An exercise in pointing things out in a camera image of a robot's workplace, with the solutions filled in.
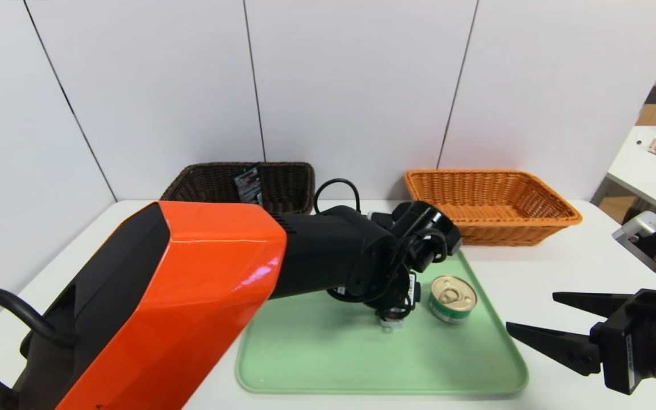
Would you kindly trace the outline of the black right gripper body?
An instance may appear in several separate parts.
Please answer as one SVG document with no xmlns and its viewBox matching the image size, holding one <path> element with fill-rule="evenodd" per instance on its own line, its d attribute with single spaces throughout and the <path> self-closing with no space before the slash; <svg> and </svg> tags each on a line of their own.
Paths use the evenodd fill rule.
<svg viewBox="0 0 656 410">
<path fill-rule="evenodd" d="M 642 290 L 605 322 L 600 332 L 604 383 L 631 395 L 656 378 L 656 290 Z"/>
</svg>

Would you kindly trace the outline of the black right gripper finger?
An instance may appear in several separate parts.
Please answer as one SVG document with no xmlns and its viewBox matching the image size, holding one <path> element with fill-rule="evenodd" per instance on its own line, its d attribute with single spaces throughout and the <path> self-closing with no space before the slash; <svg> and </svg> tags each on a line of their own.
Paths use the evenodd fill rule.
<svg viewBox="0 0 656 410">
<path fill-rule="evenodd" d="M 601 373 L 600 349 L 588 335 L 506 322 L 510 337 L 570 370 L 583 375 Z"/>
<path fill-rule="evenodd" d="M 555 302 L 604 318 L 609 318 L 622 309 L 631 298 L 633 298 L 632 294 L 616 293 L 554 292 L 552 294 Z"/>
</svg>

